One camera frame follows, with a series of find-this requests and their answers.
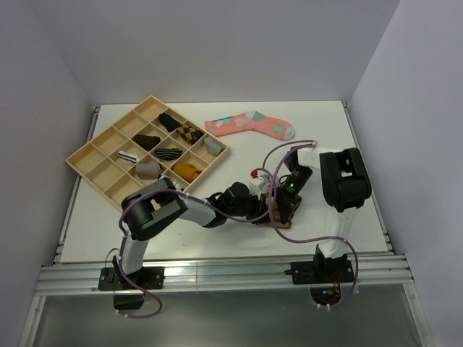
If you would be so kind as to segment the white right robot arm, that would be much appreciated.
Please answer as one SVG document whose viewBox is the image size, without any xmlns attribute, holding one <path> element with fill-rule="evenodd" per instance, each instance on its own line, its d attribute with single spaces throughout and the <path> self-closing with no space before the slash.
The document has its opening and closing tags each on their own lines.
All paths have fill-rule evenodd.
<svg viewBox="0 0 463 347">
<path fill-rule="evenodd" d="M 314 276 L 323 282 L 338 273 L 335 259 L 347 253 L 349 238 L 357 211 L 372 194 L 370 179 L 356 147 L 340 151 L 324 147 L 294 146 L 284 160 L 290 175 L 278 184 L 276 206 L 280 221 L 287 223 L 302 203 L 300 191 L 315 170 L 320 171 L 321 191 L 328 206 L 324 240 L 319 241 L 317 253 L 323 258 L 313 264 Z"/>
</svg>

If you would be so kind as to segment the aluminium front rail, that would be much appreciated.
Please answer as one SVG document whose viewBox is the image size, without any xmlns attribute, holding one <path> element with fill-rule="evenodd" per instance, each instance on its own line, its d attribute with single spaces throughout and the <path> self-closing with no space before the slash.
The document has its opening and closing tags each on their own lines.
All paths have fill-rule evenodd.
<svg viewBox="0 0 463 347">
<path fill-rule="evenodd" d="M 284 273 L 291 262 L 308 257 L 251 257 L 224 260 L 147 261 L 146 267 L 161 266 L 165 279 L 161 293 L 238 291 L 291 288 L 292 277 Z M 100 294 L 97 289 L 104 264 L 57 263 L 42 267 L 35 286 L 36 296 Z M 404 255 L 359 257 L 360 286 L 413 283 Z"/>
</svg>

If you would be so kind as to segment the white black rolled sock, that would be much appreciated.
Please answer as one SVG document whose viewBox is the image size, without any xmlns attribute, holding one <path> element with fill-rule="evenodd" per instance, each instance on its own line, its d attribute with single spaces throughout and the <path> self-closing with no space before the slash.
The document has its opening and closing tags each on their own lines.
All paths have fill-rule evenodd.
<svg viewBox="0 0 463 347">
<path fill-rule="evenodd" d="M 140 156 L 133 154 L 133 153 L 128 153 L 124 150 L 120 150 L 116 153 L 117 158 L 120 160 L 123 160 L 126 163 L 131 163 L 131 164 L 136 164 L 140 160 Z"/>
</svg>

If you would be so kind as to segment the wooden compartment tray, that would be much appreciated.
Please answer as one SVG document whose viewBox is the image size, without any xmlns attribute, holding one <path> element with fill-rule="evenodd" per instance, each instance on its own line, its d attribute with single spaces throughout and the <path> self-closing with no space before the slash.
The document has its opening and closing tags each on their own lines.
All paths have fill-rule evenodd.
<svg viewBox="0 0 463 347">
<path fill-rule="evenodd" d="M 158 120 L 158 116 L 163 112 L 181 124 L 187 124 L 201 130 L 204 135 L 194 145 L 191 145 L 185 142 L 176 133 L 176 130 L 167 132 Z M 146 151 L 132 141 L 136 134 L 158 136 L 161 138 L 161 142 L 152 150 Z M 204 144 L 206 137 L 214 139 L 222 146 L 223 151 L 220 155 L 213 156 L 208 153 Z M 157 148 L 175 147 L 183 151 L 182 156 L 176 160 L 159 160 L 154 155 L 154 150 Z M 140 179 L 135 173 L 137 163 L 126 163 L 117 158 L 116 153 L 120 150 L 139 155 L 138 163 L 159 163 L 162 169 L 161 175 L 175 179 L 184 187 L 183 192 L 188 193 L 201 185 L 221 165 L 230 152 L 228 145 L 202 129 L 198 123 L 183 117 L 173 108 L 151 95 L 95 138 L 88 140 L 85 145 L 66 159 L 67 164 L 79 176 L 116 207 L 120 206 L 127 195 L 152 184 L 161 176 L 152 180 Z M 202 173 L 189 184 L 173 172 L 172 168 L 177 163 L 192 163 Z"/>
</svg>

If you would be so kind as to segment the pink patterned sock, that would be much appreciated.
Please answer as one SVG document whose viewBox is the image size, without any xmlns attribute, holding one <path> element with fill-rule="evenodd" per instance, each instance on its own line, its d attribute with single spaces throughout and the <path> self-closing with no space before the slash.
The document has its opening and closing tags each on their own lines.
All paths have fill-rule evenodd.
<svg viewBox="0 0 463 347">
<path fill-rule="evenodd" d="M 296 135 L 294 127 L 288 121 L 266 116 L 258 111 L 246 111 L 235 116 L 206 121 L 205 129 L 216 137 L 242 132 L 258 132 L 287 141 Z"/>
</svg>

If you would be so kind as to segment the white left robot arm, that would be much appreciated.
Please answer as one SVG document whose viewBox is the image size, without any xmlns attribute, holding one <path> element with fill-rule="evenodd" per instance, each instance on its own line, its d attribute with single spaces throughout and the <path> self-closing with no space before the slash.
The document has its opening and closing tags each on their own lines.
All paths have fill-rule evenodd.
<svg viewBox="0 0 463 347">
<path fill-rule="evenodd" d="M 251 194 L 241 182 L 200 199 L 176 189 L 171 179 L 162 178 L 126 196 L 121 206 L 119 227 L 124 236 L 114 278 L 123 288 L 138 285 L 148 242 L 178 219 L 203 228 L 217 228 L 227 220 L 270 221 L 266 199 Z"/>
</svg>

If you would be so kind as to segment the black striped rolled sock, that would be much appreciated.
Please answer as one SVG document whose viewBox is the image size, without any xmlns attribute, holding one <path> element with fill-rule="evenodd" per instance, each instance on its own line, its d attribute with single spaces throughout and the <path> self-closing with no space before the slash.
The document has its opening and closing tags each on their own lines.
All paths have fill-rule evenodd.
<svg viewBox="0 0 463 347">
<path fill-rule="evenodd" d="M 159 160 L 171 161 L 180 158 L 183 154 L 183 151 L 179 148 L 157 148 L 154 150 L 154 155 Z"/>
</svg>

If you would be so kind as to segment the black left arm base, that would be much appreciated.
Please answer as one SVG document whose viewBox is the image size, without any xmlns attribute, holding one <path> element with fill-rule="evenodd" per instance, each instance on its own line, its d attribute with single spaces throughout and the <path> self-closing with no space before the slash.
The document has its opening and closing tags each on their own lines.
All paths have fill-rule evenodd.
<svg viewBox="0 0 463 347">
<path fill-rule="evenodd" d="M 142 287 L 148 289 L 162 289 L 165 271 L 163 267 L 142 267 L 127 277 Z M 99 291 L 126 291 L 134 287 L 119 272 L 118 268 L 104 267 L 98 282 Z M 145 294 L 113 294 L 114 308 L 119 311 L 139 310 L 145 302 Z"/>
</svg>

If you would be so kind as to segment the brown argyle rolled sock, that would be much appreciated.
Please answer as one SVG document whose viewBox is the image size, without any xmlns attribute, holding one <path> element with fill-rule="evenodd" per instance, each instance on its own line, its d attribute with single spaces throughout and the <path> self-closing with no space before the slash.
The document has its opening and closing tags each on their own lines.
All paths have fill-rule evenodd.
<svg viewBox="0 0 463 347">
<path fill-rule="evenodd" d="M 204 133 L 191 127 L 187 124 L 182 124 L 180 127 L 176 129 L 176 133 L 187 143 L 194 145 L 203 135 Z"/>
</svg>

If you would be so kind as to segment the white black striped sock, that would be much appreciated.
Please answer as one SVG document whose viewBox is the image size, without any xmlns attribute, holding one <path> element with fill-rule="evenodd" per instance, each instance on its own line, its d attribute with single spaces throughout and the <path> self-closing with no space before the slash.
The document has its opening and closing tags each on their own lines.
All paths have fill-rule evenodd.
<svg viewBox="0 0 463 347">
<path fill-rule="evenodd" d="M 181 192 L 184 191 L 184 187 L 183 187 L 178 181 L 176 181 L 175 179 L 173 179 L 173 178 L 171 178 L 171 177 L 169 177 L 169 176 L 161 175 L 161 176 L 159 177 L 159 179 L 169 179 L 169 180 L 171 181 L 171 183 L 174 185 L 174 187 L 175 187 L 176 190 L 179 190 L 179 191 L 181 191 Z"/>
</svg>

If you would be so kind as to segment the dark brown rolled sock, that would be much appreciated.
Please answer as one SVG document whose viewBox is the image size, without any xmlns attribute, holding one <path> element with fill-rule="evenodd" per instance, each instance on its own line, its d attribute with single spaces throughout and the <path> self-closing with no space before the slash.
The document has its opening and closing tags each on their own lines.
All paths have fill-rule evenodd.
<svg viewBox="0 0 463 347">
<path fill-rule="evenodd" d="M 150 151 L 161 142 L 161 138 L 158 136 L 136 134 L 132 138 L 132 141 L 139 145 L 142 149 Z"/>
</svg>

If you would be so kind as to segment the brown striped sock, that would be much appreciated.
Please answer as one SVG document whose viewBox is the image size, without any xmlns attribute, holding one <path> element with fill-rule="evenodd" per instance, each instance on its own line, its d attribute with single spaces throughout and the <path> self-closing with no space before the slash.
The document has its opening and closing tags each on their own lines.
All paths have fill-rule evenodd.
<svg viewBox="0 0 463 347">
<path fill-rule="evenodd" d="M 292 227 L 292 219 L 302 203 L 302 198 L 299 195 L 291 195 L 284 192 L 276 193 L 276 201 L 272 205 L 273 221 L 268 218 L 266 225 L 277 228 L 290 229 Z"/>
</svg>

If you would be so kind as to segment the beige grey rolled sock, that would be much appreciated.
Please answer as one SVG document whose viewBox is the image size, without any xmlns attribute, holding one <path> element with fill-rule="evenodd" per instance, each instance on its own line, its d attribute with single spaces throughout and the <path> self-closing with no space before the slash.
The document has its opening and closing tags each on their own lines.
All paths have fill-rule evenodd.
<svg viewBox="0 0 463 347">
<path fill-rule="evenodd" d="M 135 166 L 135 173 L 142 180 L 152 180 L 161 175 L 162 169 L 157 162 L 138 163 Z"/>
</svg>

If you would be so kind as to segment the dark navy rolled sock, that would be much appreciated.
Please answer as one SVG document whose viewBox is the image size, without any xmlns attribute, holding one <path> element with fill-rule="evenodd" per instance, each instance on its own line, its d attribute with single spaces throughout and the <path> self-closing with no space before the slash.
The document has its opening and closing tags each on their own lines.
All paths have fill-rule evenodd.
<svg viewBox="0 0 463 347">
<path fill-rule="evenodd" d="M 165 112 L 158 116 L 158 120 L 160 125 L 166 128 L 167 132 L 173 132 L 182 125 L 179 121 Z"/>
</svg>

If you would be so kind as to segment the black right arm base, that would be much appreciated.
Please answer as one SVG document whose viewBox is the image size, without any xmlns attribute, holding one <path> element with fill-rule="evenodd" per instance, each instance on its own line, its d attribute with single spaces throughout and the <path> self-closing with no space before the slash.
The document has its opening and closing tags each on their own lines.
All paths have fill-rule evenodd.
<svg viewBox="0 0 463 347">
<path fill-rule="evenodd" d="M 325 284 L 310 289 L 312 300 L 325 307 L 338 304 L 342 299 L 341 285 L 354 281 L 354 269 L 346 254 L 332 259 L 317 253 L 311 261 L 291 262 L 284 274 L 291 276 L 296 286 Z"/>
</svg>

